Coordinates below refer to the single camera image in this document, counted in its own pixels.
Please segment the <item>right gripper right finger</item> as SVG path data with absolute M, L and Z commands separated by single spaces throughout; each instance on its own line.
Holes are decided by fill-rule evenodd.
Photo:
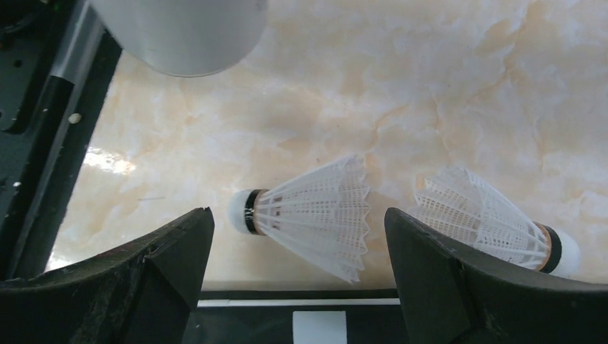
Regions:
M 607 286 L 504 262 L 400 209 L 384 228 L 409 343 L 605 343 Z

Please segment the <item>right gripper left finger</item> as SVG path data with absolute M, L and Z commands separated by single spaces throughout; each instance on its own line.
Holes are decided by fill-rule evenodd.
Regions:
M 209 208 L 66 267 L 1 283 L 3 343 L 180 343 L 214 235 Z

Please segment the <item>shuttlecock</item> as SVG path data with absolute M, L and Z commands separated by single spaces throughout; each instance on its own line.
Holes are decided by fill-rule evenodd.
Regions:
M 581 250 L 566 232 L 531 220 L 479 175 L 458 166 L 424 180 L 407 213 L 447 237 L 506 262 L 570 278 Z
M 349 283 L 360 280 L 368 251 L 364 157 L 346 156 L 271 189 L 236 192 L 227 215 L 244 234 L 264 236 Z

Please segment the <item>white shuttlecock tube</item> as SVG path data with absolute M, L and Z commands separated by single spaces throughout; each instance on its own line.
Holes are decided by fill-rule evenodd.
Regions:
M 92 1 L 124 51 L 177 77 L 212 75 L 257 45 L 267 23 L 265 0 Z

